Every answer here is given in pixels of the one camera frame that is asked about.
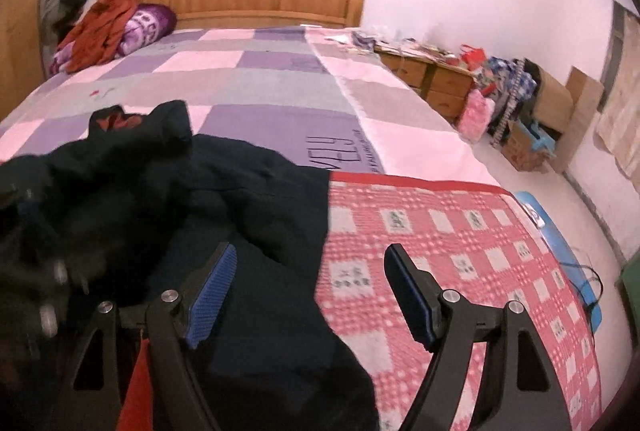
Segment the dark navy padded coat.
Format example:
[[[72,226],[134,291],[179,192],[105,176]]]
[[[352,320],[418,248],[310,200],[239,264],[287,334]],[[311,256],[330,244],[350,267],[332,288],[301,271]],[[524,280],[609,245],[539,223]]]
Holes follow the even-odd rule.
[[[93,113],[85,138],[1,167],[1,425],[50,430],[99,305],[124,313],[130,371],[142,309],[221,243],[238,264],[191,364],[215,430],[375,430],[370,376],[314,290],[329,173],[240,140],[196,134],[180,100]]]

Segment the blue plaid clothes pile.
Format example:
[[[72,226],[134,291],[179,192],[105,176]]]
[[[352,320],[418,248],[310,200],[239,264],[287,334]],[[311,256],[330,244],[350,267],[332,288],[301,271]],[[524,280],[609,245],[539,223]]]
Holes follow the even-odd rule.
[[[520,62],[521,59],[489,57],[477,70],[475,87],[494,103],[491,119],[503,113],[512,91],[516,94],[516,105],[527,102],[537,91],[538,83],[529,72],[523,70],[518,73]]]

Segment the red white checkered blanket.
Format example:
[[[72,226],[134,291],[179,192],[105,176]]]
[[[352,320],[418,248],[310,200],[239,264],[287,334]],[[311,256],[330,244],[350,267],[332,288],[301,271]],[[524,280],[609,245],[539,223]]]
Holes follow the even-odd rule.
[[[524,304],[558,375],[570,423],[601,414],[600,371],[582,304],[538,227],[511,194],[487,184],[334,172],[316,299],[375,388],[380,426],[399,428],[431,356],[412,339],[386,281],[399,243],[418,269],[471,302]]]

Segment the blue floor mat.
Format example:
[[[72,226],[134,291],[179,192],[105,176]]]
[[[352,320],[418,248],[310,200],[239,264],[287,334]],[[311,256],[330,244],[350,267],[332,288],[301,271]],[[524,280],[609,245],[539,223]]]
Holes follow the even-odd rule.
[[[518,191],[514,197],[538,227],[542,238],[560,264],[582,304],[582,311],[594,335],[602,324],[600,301],[604,287],[600,275],[591,265],[582,264],[577,260],[574,250],[562,236],[558,226],[530,192]]]

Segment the green cabinet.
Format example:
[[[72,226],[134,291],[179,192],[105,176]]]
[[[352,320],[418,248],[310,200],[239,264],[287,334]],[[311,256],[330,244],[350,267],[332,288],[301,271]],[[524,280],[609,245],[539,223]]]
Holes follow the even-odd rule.
[[[626,263],[620,273],[620,291],[626,300],[629,316],[634,326],[634,334],[639,339],[640,325],[640,257],[636,253],[634,257]]]

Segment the small printed cardboard box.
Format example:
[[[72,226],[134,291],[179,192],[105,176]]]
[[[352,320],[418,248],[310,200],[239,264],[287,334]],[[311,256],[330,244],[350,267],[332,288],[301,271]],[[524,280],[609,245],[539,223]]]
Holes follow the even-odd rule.
[[[555,140],[536,121],[530,125],[521,120],[510,121],[509,136],[501,152],[518,172],[537,171],[544,162],[555,158]]]

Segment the pink plush bag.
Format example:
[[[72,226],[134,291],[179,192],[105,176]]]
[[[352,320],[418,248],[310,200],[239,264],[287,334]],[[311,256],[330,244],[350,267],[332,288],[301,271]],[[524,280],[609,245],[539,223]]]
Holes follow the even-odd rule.
[[[457,123],[459,135],[469,143],[477,143],[486,132],[494,110],[492,99],[478,90],[471,91]]]

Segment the wooden nightstand drawers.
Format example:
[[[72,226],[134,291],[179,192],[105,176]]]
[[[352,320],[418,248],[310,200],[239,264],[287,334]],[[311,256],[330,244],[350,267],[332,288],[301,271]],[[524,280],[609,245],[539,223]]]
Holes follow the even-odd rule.
[[[424,56],[390,52],[378,47],[374,51],[395,76],[447,121],[452,123],[460,117],[466,98],[475,86],[472,73]]]

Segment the brown cardboard box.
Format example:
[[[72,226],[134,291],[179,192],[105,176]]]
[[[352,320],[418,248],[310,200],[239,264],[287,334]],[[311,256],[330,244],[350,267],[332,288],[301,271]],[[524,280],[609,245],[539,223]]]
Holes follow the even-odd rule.
[[[555,140],[550,164],[556,173],[570,167],[596,115],[604,86],[576,67],[562,84],[548,71],[530,65],[538,78],[529,117],[537,121]]]

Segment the pink purple patchwork bed quilt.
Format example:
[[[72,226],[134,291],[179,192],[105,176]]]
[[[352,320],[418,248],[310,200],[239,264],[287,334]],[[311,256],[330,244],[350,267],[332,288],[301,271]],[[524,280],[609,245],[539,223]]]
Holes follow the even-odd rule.
[[[192,131],[269,148],[297,164],[491,184],[450,124],[345,30],[186,30],[37,87],[1,125],[1,156],[83,138],[90,116],[186,104]]]

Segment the rust orange jacket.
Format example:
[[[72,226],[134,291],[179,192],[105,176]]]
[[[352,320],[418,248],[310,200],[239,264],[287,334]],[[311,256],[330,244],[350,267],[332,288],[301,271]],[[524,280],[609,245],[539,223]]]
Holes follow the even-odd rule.
[[[58,44],[52,70],[76,73],[111,61],[138,4],[139,0],[97,0]]]

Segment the wooden wardrobe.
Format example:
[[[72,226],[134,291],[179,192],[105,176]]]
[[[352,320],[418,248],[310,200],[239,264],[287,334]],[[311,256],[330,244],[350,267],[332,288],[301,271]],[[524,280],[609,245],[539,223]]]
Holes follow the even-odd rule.
[[[44,81],[40,0],[1,0],[1,119]]]

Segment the purple patterned pillow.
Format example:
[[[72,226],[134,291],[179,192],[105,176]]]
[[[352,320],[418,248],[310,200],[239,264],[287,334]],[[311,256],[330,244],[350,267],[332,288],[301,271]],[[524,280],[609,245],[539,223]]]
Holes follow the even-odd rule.
[[[159,41],[164,36],[171,34],[175,30],[176,24],[177,16],[168,6],[149,3],[140,4],[136,12],[127,21],[114,54],[104,62],[125,57],[136,50],[140,50],[142,47]],[[74,44],[74,41],[70,41],[64,47],[58,47],[49,65],[50,76],[68,72],[68,65],[73,58]]]

